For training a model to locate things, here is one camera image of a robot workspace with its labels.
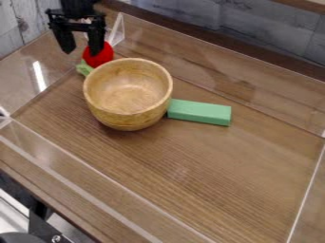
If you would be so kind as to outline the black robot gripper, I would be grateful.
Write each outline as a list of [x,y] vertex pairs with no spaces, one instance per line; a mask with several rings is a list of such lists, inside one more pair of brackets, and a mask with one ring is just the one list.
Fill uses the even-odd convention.
[[99,0],[60,0],[57,9],[48,9],[48,27],[52,29],[60,48],[70,54],[76,48],[72,31],[87,32],[88,48],[92,56],[104,46],[104,15],[94,9]]

